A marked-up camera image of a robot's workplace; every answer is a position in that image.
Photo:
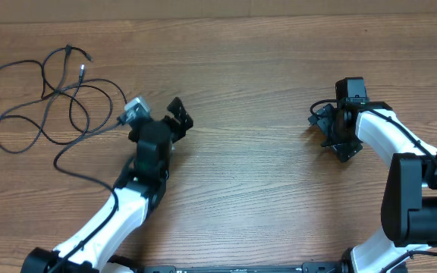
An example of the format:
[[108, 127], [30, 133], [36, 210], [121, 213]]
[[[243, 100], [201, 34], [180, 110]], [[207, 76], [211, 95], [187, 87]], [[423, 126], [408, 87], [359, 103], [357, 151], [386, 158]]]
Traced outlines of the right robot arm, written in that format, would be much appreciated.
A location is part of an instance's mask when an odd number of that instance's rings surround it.
[[335, 98], [310, 107], [308, 121], [325, 135], [322, 146], [341, 162], [370, 146], [389, 168], [381, 226], [338, 262], [302, 265], [305, 272], [406, 272], [414, 256], [437, 257], [437, 148], [423, 142], [385, 102], [373, 102], [362, 77], [335, 84]]

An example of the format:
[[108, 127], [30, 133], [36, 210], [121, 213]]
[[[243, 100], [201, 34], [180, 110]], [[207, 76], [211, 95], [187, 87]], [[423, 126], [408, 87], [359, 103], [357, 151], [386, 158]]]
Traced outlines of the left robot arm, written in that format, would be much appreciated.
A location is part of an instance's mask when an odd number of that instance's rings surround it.
[[158, 207], [170, 176], [174, 144], [185, 137], [193, 119], [174, 98], [168, 114], [155, 121], [143, 98], [124, 107], [118, 124], [127, 124], [137, 150], [124, 164], [104, 206], [71, 238], [48, 251], [35, 248], [24, 260], [23, 272], [126, 272], [110, 258], [126, 237]]

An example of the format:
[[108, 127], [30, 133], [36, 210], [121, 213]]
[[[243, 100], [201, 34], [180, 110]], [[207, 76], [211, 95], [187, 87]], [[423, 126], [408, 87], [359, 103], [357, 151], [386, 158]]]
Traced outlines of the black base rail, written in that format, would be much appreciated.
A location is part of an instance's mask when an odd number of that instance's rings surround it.
[[107, 263], [100, 273], [348, 273], [343, 262], [305, 262], [302, 265], [259, 265], [250, 267], [192, 267], [177, 268], [171, 265], [127, 267]]

